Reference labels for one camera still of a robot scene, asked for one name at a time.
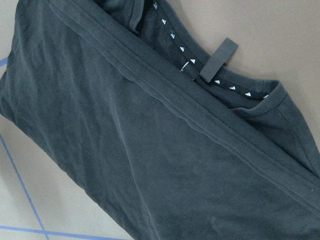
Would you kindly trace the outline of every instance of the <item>t-shirt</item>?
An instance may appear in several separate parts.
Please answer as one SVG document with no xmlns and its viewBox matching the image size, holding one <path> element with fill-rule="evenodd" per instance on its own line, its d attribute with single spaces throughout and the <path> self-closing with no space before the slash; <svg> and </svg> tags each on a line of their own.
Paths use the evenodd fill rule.
<svg viewBox="0 0 320 240">
<path fill-rule="evenodd" d="M 319 239 L 303 115 L 211 57 L 165 0 L 20 0 L 0 114 L 135 240 Z"/>
</svg>

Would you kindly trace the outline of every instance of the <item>floor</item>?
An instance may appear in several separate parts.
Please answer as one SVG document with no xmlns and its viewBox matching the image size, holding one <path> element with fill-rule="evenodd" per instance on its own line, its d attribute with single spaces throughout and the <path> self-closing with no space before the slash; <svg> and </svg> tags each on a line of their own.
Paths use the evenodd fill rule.
<svg viewBox="0 0 320 240">
<path fill-rule="evenodd" d="M 0 1 L 0 76 L 11 50 L 17 2 Z M 320 147 L 320 1 L 169 2 L 208 53 L 225 37 L 239 44 L 228 63 L 232 70 L 281 80 Z M 132 239 L 1 115 L 0 141 L 0 239 Z"/>
</svg>

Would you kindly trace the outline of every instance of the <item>clothing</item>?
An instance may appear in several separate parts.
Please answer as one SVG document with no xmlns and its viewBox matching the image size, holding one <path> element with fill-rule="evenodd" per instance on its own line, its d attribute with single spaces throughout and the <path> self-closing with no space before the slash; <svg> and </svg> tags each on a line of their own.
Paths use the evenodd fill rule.
<svg viewBox="0 0 320 240">
<path fill-rule="evenodd" d="M 165 0 L 20 0 L 0 114 L 135 240 L 319 239 L 303 115 L 210 57 Z"/>
</svg>

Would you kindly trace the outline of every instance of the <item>garment label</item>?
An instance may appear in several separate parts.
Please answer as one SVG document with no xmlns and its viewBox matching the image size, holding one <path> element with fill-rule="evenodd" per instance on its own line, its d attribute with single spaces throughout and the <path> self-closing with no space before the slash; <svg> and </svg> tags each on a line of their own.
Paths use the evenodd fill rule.
<svg viewBox="0 0 320 240">
<path fill-rule="evenodd" d="M 226 38 L 213 55 L 206 62 L 200 76 L 207 82 L 210 83 L 213 77 L 217 74 L 218 70 L 222 65 L 231 57 L 231 55 L 238 48 L 238 44 Z"/>
</svg>

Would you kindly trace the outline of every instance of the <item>blue line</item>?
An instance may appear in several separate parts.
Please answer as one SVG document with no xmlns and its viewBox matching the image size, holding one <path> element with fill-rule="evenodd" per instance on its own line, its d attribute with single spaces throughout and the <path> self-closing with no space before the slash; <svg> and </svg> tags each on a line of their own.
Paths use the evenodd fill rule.
<svg viewBox="0 0 320 240">
<path fill-rule="evenodd" d="M 62 236 L 62 237 L 67 237 L 67 238 L 89 239 L 89 240 L 124 240 L 124 239 L 109 238 L 109 237 L 102 237 L 102 236 L 89 236 L 89 235 L 64 233 L 64 232 L 56 232 L 56 231 L 35 230 L 35 229 L 14 227 L 14 226 L 1 226 L 0 225 L 0 229 L 27 232 L 27 233 L 36 233 L 36 234 L 48 234 L 48 235 Z"/>
<path fill-rule="evenodd" d="M 22 188 L 23 188 L 23 190 L 24 190 L 24 192 L 25 192 L 25 194 L 26 194 L 26 197 L 27 197 L 28 200 L 29 200 L 29 203 L 30 203 L 30 205 L 31 205 L 31 207 L 32 207 L 32 210 L 33 210 L 34 214 L 35 214 L 35 217 L 36 217 L 36 219 L 38 220 L 38 222 L 39 222 L 39 224 L 40 224 L 40 226 L 41 226 L 41 229 L 42 229 L 42 231 L 43 231 L 44 234 L 45 234 L 45 238 L 46 238 L 47 240 L 49 240 L 49 237 L 48 237 L 48 234 L 46 233 L 45 227 L 44 227 L 44 225 L 42 224 L 42 222 L 41 222 L 41 220 L 40 220 L 40 217 L 39 217 L 39 215 L 38 215 L 38 213 L 37 213 L 37 210 L 36 210 L 36 208 L 35 208 L 32 200 L 31 200 L 31 197 L 30 197 L 30 195 L 29 195 L 29 193 L 28 193 L 28 191 L 27 191 L 27 188 L 26 188 L 26 186 L 25 186 L 25 184 L 24 184 L 24 181 L 22 180 L 22 178 L 21 178 L 21 176 L 20 176 L 20 174 L 19 174 L 19 172 L 18 172 L 18 169 L 17 169 L 17 167 L 16 167 L 16 165 L 15 165 L 15 163 L 14 163 L 14 160 L 13 160 L 13 158 L 12 158 L 12 156 L 11 156 L 8 148 L 7 148 L 7 145 L 6 145 L 6 143 L 5 143 L 5 140 L 3 139 L 3 137 L 2 137 L 1 134 L 0 134 L 0 139 L 1 139 L 1 142 L 2 142 L 2 144 L 3 144 L 4 149 L 5 149 L 5 151 L 6 151 L 6 154 L 8 155 L 8 157 L 9 157 L 9 159 L 10 159 L 10 162 L 11 162 L 11 164 L 12 164 L 14 170 L 15 170 L 15 173 L 16 173 L 16 175 L 17 175 L 17 177 L 18 177 L 18 179 L 19 179 L 19 181 L 20 181 L 20 183 L 21 183 L 21 185 L 22 185 Z"/>
<path fill-rule="evenodd" d="M 2 67 L 3 65 L 6 65 L 8 62 L 8 57 L 5 57 L 4 59 L 0 60 L 0 67 Z"/>
</svg>

